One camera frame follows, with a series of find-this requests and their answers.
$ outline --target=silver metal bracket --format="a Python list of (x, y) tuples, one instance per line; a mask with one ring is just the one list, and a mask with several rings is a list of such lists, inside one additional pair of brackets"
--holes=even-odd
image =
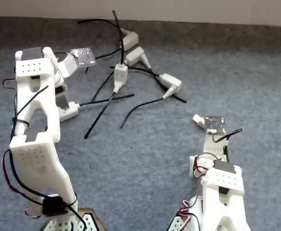
[(95, 57), (89, 47), (87, 48), (78, 48), (71, 49), (71, 54), (77, 60), (78, 68), (90, 67), (96, 65)]
[(225, 135), (225, 119), (221, 116), (206, 116), (204, 118), (204, 127), (207, 135)]

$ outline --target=black wire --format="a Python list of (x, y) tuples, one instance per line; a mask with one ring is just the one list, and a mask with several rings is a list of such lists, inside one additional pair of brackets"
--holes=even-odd
[(25, 107), (27, 107), (29, 105), (29, 103), (31, 103), (35, 97), (37, 97), (39, 94), (41, 94), (44, 90), (46, 90), (48, 88), (48, 86), (44, 87), (43, 89), (39, 90), (38, 92), (35, 93), (35, 95), (25, 104), (25, 106), (22, 107), (22, 109), (19, 110), (19, 112), (17, 113), (16, 116), (19, 115), (19, 113), (21, 113)]
[[(154, 73), (154, 72), (152, 71), (152, 69), (150, 69), (150, 71), (148, 71), (148, 70), (146, 70), (146, 69), (143, 69), (143, 68), (139, 68), (139, 67), (129, 67), (129, 69), (131, 69), (131, 70), (137, 70), (137, 71), (143, 71), (143, 72), (152, 74), (153, 77), (154, 77), (154, 80), (155, 80), (156, 83), (159, 85), (159, 87), (160, 87), (162, 90), (164, 90), (164, 91), (167, 91), (167, 90), (168, 90), (168, 88), (165, 87), (165, 86), (159, 81), (159, 79), (157, 78), (159, 75), (156, 74), (156, 73)], [(174, 97), (176, 100), (179, 100), (179, 101), (181, 101), (181, 102), (183, 102), (183, 103), (187, 103), (186, 100), (181, 99), (180, 97), (176, 96), (175, 94), (172, 95), (171, 97)]]
[(113, 22), (107, 20), (107, 19), (102, 19), (102, 18), (92, 18), (92, 19), (83, 19), (78, 21), (77, 23), (81, 24), (81, 23), (89, 23), (89, 22), (94, 22), (94, 21), (103, 21), (109, 24), (112, 24), (115, 27), (118, 27), (116, 24), (114, 24)]
[(108, 53), (108, 54), (103, 54), (103, 55), (97, 56), (95, 59), (101, 59), (101, 58), (105, 58), (105, 57), (107, 57), (107, 56), (111, 56), (111, 55), (117, 53), (117, 52), (120, 51), (120, 50), (121, 50), (121, 48), (116, 49), (115, 51), (110, 52), (110, 53)]
[(117, 28), (118, 28), (118, 32), (119, 32), (119, 37), (120, 37), (120, 41), (121, 41), (121, 64), (123, 64), (123, 61), (124, 61), (123, 34), (122, 34), (122, 31), (121, 31), (121, 27), (120, 27), (116, 12), (113, 10), (112, 13), (113, 13), (113, 16), (115, 17), (115, 20), (116, 20), (116, 24), (117, 24)]
[(120, 128), (123, 128), (123, 126), (124, 126), (126, 120), (128, 119), (128, 117), (131, 115), (131, 113), (132, 113), (135, 109), (137, 109), (138, 107), (141, 107), (141, 106), (150, 104), (150, 103), (155, 103), (155, 102), (161, 101), (161, 100), (163, 100), (163, 98), (160, 98), (160, 99), (158, 99), (158, 100), (149, 101), (149, 102), (146, 102), (146, 103), (142, 103), (142, 104), (140, 104), (140, 105), (134, 107), (134, 108), (133, 108), (131, 111), (129, 111), (129, 113), (125, 116), (124, 121), (123, 121), (123, 123), (121, 124)]
[(236, 129), (236, 130), (232, 131), (231, 133), (228, 133), (228, 134), (226, 134), (225, 136), (219, 138), (218, 140), (215, 140), (215, 139), (214, 139), (214, 134), (213, 134), (213, 135), (212, 135), (212, 140), (213, 140), (214, 143), (218, 143), (218, 142), (220, 142), (220, 141), (222, 141), (222, 140), (224, 140), (224, 139), (229, 140), (229, 138), (230, 138), (231, 136), (233, 136), (233, 135), (235, 135), (235, 134), (237, 134), (237, 133), (239, 133), (239, 132), (241, 132), (241, 131), (242, 131), (241, 128)]
[(101, 59), (101, 58), (105, 58), (105, 57), (111, 56), (111, 55), (117, 53), (117, 52), (120, 51), (120, 50), (121, 50), (121, 48), (119, 48), (119, 49), (117, 49), (117, 50), (115, 50), (115, 51), (113, 51), (113, 52), (111, 52), (111, 53), (103, 54), (103, 55), (97, 56), (97, 57), (95, 58), (95, 60), (98, 60), (98, 59)]
[(71, 210), (72, 213), (74, 213), (75, 216), (77, 216), (77, 218), (83, 223), (82, 231), (85, 231), (87, 229), (86, 222), (82, 219), (82, 217), (78, 214), (78, 212), (76, 212), (70, 205), (68, 205), (67, 208), (69, 208), (69, 210)]
[[(133, 97), (133, 96), (135, 96), (135, 94), (122, 95), (122, 96), (119, 96), (119, 97), (114, 97), (112, 100), (120, 100), (120, 99), (129, 98), (129, 97)], [(79, 106), (84, 106), (84, 105), (88, 105), (88, 104), (103, 103), (103, 102), (107, 102), (108, 100), (109, 99), (83, 102), (83, 103), (80, 103)]]
[(196, 218), (197, 224), (198, 224), (198, 231), (200, 231), (200, 224), (199, 224), (198, 217), (195, 214), (193, 214), (193, 213), (191, 213), (190, 215)]
[(103, 109), (101, 110), (100, 114), (98, 114), (97, 118), (95, 119), (95, 121), (93, 122), (93, 124), (91, 125), (91, 127), (89, 128), (89, 130), (87, 131), (87, 133), (85, 134), (84, 138), (87, 139), (89, 134), (91, 133), (91, 131), (93, 130), (93, 128), (95, 127), (96, 123), (98, 122), (98, 120), (100, 119), (100, 117), (102, 116), (102, 114), (104, 113), (104, 111), (107, 109), (107, 107), (109, 106), (109, 104), (111, 103), (111, 101), (113, 100), (113, 98), (115, 97), (116, 93), (112, 93), (111, 97), (109, 98), (108, 102), (105, 104), (105, 106), (103, 107)]
[(139, 67), (129, 67), (129, 69), (131, 69), (131, 70), (137, 70), (137, 71), (147, 72), (147, 73), (149, 73), (149, 74), (154, 75), (155, 77), (159, 77), (159, 76), (160, 76), (160, 75), (158, 75), (158, 74), (155, 74), (153, 71), (148, 71), (148, 70), (146, 70), (146, 69), (139, 68)]
[(108, 82), (108, 80), (110, 79), (110, 77), (113, 75), (114, 71), (112, 71), (109, 76), (105, 79), (105, 81), (102, 83), (102, 85), (97, 89), (95, 95), (93, 96), (91, 101), (94, 101), (95, 98), (97, 97), (98, 93), (100, 92), (100, 90), (105, 86), (105, 84)]
[(227, 160), (227, 162), (229, 162), (229, 156), (228, 156), (228, 148), (227, 148), (227, 146), (224, 146), (224, 155), (226, 156), (226, 160)]
[(204, 152), (204, 153), (201, 153), (200, 155), (196, 156), (196, 160), (197, 160), (200, 156), (202, 156), (202, 155), (206, 155), (206, 154), (208, 154), (208, 155), (212, 155), (212, 156), (214, 156), (214, 157), (218, 160), (218, 158), (217, 158), (217, 156), (216, 156), (216, 155), (214, 155), (213, 153), (209, 153), (209, 152)]

